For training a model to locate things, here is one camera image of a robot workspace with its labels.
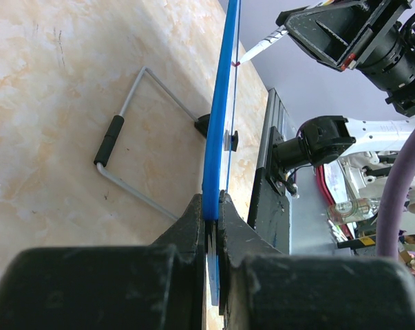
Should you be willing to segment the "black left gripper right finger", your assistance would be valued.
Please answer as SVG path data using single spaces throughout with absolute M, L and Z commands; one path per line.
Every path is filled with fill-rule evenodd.
M 219 310 L 226 329 L 415 329 L 415 278 L 388 258 L 290 256 L 220 194 Z

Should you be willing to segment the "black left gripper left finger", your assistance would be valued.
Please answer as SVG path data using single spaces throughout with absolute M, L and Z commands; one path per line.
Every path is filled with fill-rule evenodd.
M 22 251 L 0 280 L 0 329 L 205 329 L 201 203 L 150 245 Z

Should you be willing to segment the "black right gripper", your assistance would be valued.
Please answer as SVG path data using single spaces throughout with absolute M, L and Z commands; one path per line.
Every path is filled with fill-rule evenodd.
M 339 72 L 378 63 L 387 52 L 376 49 L 412 1 L 318 1 L 279 13 L 290 37 L 309 57 Z

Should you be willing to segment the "magenta capped whiteboard marker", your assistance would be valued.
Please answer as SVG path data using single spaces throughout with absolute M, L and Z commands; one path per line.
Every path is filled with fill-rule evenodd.
M 288 34 L 287 29 L 285 28 L 284 21 L 292 14 L 296 13 L 298 11 L 307 10 L 307 9 L 313 9 L 323 6 L 328 6 L 335 3 L 335 0 L 327 0 L 327 1 L 319 1 L 318 3 L 314 5 L 309 5 L 302 8 L 296 8 L 294 10 L 284 11 L 281 12 L 279 15 L 279 18 L 281 20 L 281 23 L 279 24 L 279 27 L 273 31 L 271 34 L 263 38 L 258 44 L 256 44 L 254 47 L 252 47 L 250 50 L 248 50 L 245 55 L 243 55 L 239 60 L 237 60 L 235 63 L 232 62 L 232 65 L 234 67 L 238 67 L 239 65 L 250 61 L 256 55 L 263 52 L 267 48 L 269 48 L 272 44 L 276 43 L 278 40 L 283 38 L 285 35 Z

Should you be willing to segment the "blue framed whiteboard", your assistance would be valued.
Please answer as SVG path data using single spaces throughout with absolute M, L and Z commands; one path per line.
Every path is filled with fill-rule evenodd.
M 209 116 L 206 117 L 207 133 L 202 176 L 201 216 L 206 224 L 207 231 L 206 260 L 209 270 L 211 304 L 213 306 L 217 306 L 220 303 L 220 262 L 217 251 L 217 227 L 220 218 L 220 197 L 228 190 L 229 177 L 231 174 L 231 154 L 236 151 L 238 143 L 237 131 L 234 129 L 234 117 L 237 92 L 240 13 L 240 1 L 229 1 L 217 66 L 211 112 Z M 119 114 L 113 117 L 108 127 L 100 148 L 94 158 L 94 164 L 103 177 L 143 200 L 162 214 L 175 219 L 176 217 L 174 214 L 152 199 L 144 196 L 141 192 L 129 186 L 121 178 L 111 174 L 105 168 L 125 122 L 125 113 L 128 110 L 131 99 L 145 73 L 150 74 L 150 76 L 162 86 L 162 89 L 188 116 L 192 114 L 170 91 L 170 89 L 166 85 L 163 85 L 162 81 L 153 74 L 148 67 L 142 67 L 131 86 Z

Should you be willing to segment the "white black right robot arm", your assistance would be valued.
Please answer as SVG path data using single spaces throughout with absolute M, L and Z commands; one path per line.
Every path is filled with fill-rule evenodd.
M 273 65 L 295 124 L 415 116 L 415 1 L 313 1 L 276 26 Z

